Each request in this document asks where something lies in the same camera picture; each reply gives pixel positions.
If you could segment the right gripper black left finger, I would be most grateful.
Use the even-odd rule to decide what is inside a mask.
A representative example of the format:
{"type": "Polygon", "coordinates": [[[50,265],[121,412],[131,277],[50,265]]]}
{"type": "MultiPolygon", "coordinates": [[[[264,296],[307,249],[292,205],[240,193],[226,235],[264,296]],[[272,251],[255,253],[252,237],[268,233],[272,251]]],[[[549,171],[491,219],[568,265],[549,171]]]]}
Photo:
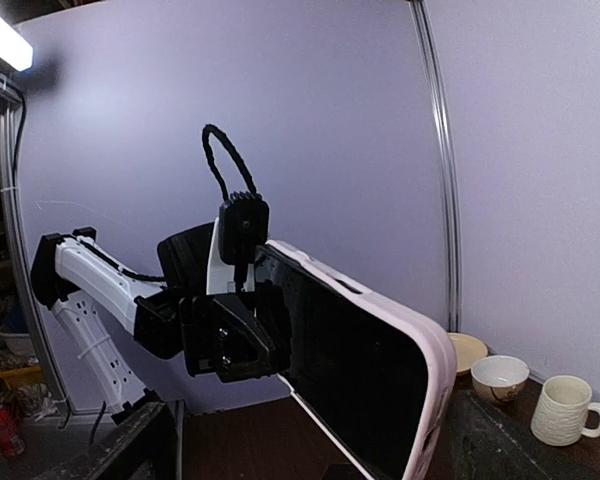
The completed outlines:
{"type": "Polygon", "coordinates": [[[151,479],[180,477],[176,421],[163,402],[142,406],[102,440],[38,477],[131,479],[144,466],[151,479]]]}

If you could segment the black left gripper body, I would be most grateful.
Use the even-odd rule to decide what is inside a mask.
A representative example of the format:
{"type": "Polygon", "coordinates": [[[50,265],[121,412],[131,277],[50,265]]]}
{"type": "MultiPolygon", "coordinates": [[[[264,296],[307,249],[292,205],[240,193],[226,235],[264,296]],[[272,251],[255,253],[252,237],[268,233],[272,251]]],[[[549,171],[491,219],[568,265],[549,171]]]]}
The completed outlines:
{"type": "Polygon", "coordinates": [[[186,370],[231,383],[291,364],[292,326],[283,290],[266,280],[248,293],[189,295],[179,303],[186,370]]]}

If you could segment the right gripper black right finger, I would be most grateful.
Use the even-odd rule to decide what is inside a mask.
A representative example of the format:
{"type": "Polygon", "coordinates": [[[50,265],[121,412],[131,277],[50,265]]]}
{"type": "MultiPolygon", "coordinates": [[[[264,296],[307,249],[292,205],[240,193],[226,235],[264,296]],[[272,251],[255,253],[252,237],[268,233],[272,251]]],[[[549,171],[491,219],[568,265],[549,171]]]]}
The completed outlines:
{"type": "Polygon", "coordinates": [[[452,395],[447,411],[456,479],[593,479],[595,471],[538,441],[474,392],[452,395]]]}

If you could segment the phone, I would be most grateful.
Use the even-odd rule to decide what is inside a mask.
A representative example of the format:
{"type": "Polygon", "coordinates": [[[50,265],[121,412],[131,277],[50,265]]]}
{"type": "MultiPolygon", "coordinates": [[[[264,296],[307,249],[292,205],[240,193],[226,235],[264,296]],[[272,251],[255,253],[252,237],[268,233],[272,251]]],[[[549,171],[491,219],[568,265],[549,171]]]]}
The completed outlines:
{"type": "Polygon", "coordinates": [[[292,397],[365,478],[424,478],[455,378],[446,331],[286,244],[260,247],[255,274],[292,397]]]}

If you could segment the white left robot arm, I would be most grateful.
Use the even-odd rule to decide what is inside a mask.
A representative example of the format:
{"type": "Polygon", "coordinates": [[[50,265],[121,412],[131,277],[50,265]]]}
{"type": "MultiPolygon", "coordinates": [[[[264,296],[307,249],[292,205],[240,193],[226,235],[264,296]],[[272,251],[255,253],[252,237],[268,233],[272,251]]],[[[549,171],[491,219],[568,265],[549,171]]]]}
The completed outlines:
{"type": "Polygon", "coordinates": [[[214,373],[231,383],[290,367],[291,326],[281,289],[257,281],[256,258],[243,265],[222,260],[217,230],[210,222],[160,242],[160,276],[109,256],[92,227],[41,237],[30,273],[34,296],[75,340],[99,382],[101,410],[115,424],[160,396],[123,358],[103,313],[154,357],[183,355],[192,377],[214,373]]]}

